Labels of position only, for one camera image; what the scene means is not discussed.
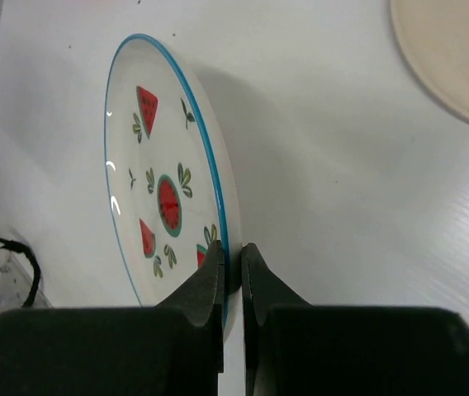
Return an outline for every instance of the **red watermelon flesh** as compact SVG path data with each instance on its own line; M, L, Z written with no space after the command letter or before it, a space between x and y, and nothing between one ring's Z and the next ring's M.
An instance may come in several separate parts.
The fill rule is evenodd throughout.
M198 268L200 268L201 264L203 264L203 260L205 260L205 253L207 253L207 249L205 249L202 245L196 245L196 250L197 250Z
M153 257L155 253L155 235L141 219L139 219L139 226L141 228L141 239L143 240L144 256Z
M175 187L168 178L163 178L159 182L159 211L168 228L177 232L181 219L181 208Z
M146 89L137 87L137 101L141 109L146 135L150 137L152 126L154 126L155 112L158 110L158 98Z

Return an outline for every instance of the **watermelon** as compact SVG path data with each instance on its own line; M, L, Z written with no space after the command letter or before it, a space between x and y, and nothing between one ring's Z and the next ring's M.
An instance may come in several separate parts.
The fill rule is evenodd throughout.
M158 98L142 87L137 87L137 101L141 109L144 131L149 138L154 126L155 112L158 110Z
M177 237L182 230L182 206L178 190L167 175L161 175L158 180L158 204L165 229L169 235Z
M207 253L207 249L205 249L202 245L196 245L197 251L197 258L198 258L198 268L201 267L203 264L203 260L205 260L205 253Z
M150 231L143 220L139 219L141 239L143 240L143 253L145 257L153 257L155 253L155 235Z

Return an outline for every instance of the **plate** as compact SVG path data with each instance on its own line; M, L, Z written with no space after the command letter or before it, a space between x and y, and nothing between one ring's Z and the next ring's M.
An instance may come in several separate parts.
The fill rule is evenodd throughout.
M111 64L105 155L116 239L139 303L169 296L216 239L225 289L237 290L239 206L220 127L192 70L148 35L126 38Z
M391 19L415 76L469 122L469 0L391 0Z

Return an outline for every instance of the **black cable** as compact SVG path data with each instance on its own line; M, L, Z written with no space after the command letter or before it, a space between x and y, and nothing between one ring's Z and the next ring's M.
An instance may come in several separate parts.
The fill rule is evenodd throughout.
M9 241L3 238L0 238L0 243L3 243L3 246L1 246L0 249L5 249L14 253L22 253L25 255L33 267L33 281L31 283L31 289L29 290L29 295L22 305L22 308L30 308L35 303L36 293L38 292L38 285L40 284L41 278L41 270L38 262L36 261L36 257L33 254L31 248L24 243Z

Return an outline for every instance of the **tabletop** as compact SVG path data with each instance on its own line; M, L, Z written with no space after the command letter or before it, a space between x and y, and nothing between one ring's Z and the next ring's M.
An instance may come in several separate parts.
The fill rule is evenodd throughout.
M52 304L135 304L108 209L103 109L112 56L137 32L196 71L244 241L293 290L469 322L469 125L410 76L385 0L5 0L0 234L34 248ZM243 393L240 326L221 394Z

